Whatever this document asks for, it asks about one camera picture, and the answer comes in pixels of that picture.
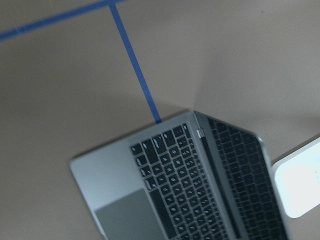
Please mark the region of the grey laptop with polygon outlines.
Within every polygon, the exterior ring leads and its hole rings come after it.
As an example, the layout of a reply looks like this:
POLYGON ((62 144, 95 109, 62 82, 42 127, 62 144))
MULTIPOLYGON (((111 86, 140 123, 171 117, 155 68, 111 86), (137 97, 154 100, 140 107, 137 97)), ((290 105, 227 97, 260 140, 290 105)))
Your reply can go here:
POLYGON ((186 112, 74 158, 106 240, 288 240, 270 160, 255 133, 186 112))

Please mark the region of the white desk lamp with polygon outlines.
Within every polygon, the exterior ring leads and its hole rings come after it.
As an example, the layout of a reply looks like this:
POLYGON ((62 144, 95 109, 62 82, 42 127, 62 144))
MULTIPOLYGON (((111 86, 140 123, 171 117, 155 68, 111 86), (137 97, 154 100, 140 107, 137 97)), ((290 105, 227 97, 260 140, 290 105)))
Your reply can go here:
POLYGON ((286 215, 296 219, 320 204, 320 138, 278 160, 274 181, 286 215))

